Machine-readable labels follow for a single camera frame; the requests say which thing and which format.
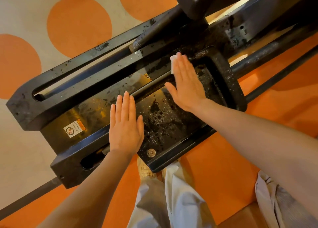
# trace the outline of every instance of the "forearm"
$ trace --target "forearm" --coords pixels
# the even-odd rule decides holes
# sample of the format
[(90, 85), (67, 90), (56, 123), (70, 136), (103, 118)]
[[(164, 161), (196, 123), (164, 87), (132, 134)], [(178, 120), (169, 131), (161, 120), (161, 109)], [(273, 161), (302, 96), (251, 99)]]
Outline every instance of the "forearm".
[(39, 227), (101, 227), (131, 155), (110, 151), (88, 178)]
[(260, 117), (202, 101), (194, 114), (318, 218), (318, 141)]

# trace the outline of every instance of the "sneaker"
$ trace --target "sneaker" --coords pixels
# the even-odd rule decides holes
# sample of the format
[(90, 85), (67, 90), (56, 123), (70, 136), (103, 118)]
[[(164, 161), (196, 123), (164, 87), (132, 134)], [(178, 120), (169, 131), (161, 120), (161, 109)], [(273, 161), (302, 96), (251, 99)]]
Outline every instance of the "sneaker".
[(162, 170), (162, 173), (161, 173), (161, 176), (162, 176), (162, 182), (164, 183), (164, 179), (166, 177), (166, 171), (167, 171), (167, 168), (165, 167), (163, 170)]
[(144, 161), (141, 160), (141, 158), (138, 156), (137, 158), (137, 166), (138, 166), (138, 172), (139, 172), (139, 176), (140, 176), (140, 180), (142, 180), (145, 177), (154, 177), (156, 178), (156, 174), (154, 174), (149, 167), (147, 166), (147, 164), (145, 164)]

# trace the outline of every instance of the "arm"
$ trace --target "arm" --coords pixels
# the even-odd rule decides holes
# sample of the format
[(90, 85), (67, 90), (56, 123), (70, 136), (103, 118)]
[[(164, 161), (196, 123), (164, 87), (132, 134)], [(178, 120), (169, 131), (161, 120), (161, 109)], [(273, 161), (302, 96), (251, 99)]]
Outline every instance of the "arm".
[(318, 141), (294, 129), (221, 106), (205, 97), (185, 55), (173, 62), (177, 105), (217, 130), (245, 158), (276, 180), (318, 219)]
[(110, 109), (110, 152), (88, 178), (38, 227), (101, 227), (116, 187), (144, 138), (142, 116), (125, 92)]

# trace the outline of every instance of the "polka dot floor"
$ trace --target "polka dot floor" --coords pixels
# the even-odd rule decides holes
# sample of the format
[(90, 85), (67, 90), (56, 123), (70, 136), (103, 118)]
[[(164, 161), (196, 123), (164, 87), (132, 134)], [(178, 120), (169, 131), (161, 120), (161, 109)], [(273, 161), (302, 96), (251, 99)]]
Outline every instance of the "polka dot floor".
[[(25, 132), (5, 104), (29, 79), (172, 8), (176, 0), (0, 0), (0, 209), (55, 177), (55, 154), (39, 132)], [(242, 77), (245, 94), (317, 45), (314, 35)], [(247, 113), (318, 135), (318, 56), (249, 104)], [(218, 133), (182, 157), (217, 223), (255, 200), (258, 168)], [(104, 227), (126, 227), (140, 179), (133, 158)], [(75, 188), (63, 186), (0, 221), (38, 225)]]

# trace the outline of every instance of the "orange circle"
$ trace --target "orange circle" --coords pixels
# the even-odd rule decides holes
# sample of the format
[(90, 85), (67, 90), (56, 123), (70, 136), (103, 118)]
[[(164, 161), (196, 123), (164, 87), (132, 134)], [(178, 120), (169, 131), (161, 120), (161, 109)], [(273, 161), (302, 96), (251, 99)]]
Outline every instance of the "orange circle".
[(9, 99), (22, 84), (41, 73), (35, 49), (24, 39), (0, 34), (0, 98)]
[(60, 0), (52, 7), (46, 27), (54, 47), (70, 58), (112, 37), (110, 17), (94, 0)]
[(147, 21), (177, 5), (176, 0), (120, 0), (125, 10), (140, 21)]

